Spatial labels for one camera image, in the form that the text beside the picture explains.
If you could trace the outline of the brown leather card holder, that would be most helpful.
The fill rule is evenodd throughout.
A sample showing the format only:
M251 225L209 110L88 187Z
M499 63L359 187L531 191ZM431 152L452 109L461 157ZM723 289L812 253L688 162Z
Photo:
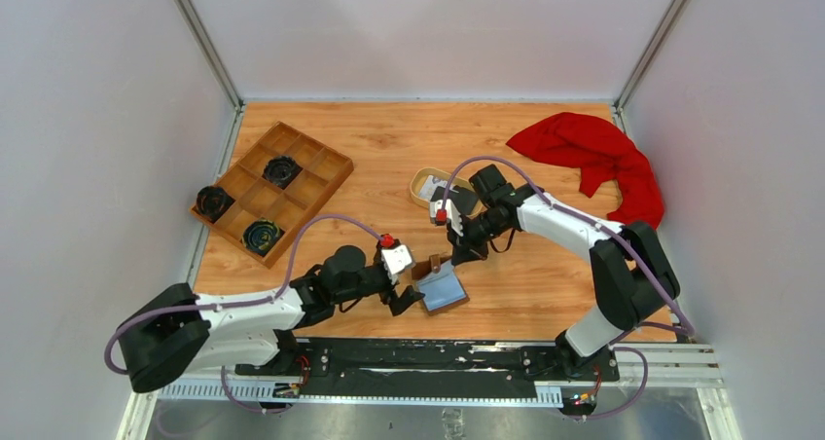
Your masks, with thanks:
M470 300L448 254L433 254L414 265L411 280L415 290L424 295L421 305L430 316L447 312Z

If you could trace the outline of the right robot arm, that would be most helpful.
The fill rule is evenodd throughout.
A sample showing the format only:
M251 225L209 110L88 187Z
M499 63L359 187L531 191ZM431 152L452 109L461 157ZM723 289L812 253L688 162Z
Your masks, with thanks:
M524 232L545 238L591 267L594 306L556 337L556 366L580 379L594 356L658 310L674 308L681 287L657 232L644 222L598 218L557 200L531 179L516 188L490 164L470 179L484 209L470 217L447 193L429 203L433 223L447 229L452 263L487 258L495 238Z

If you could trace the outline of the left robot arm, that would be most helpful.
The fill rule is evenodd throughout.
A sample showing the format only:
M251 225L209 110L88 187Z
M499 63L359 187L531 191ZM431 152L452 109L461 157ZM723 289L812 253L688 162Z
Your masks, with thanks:
M381 247L372 264L353 245L291 280L283 291L237 295L196 294L186 283L167 287L116 330L124 372L133 391L159 390L181 376L217 367L266 366L290 373L298 349L292 331L316 325L376 295L397 316L422 300L401 275L415 260L400 242Z

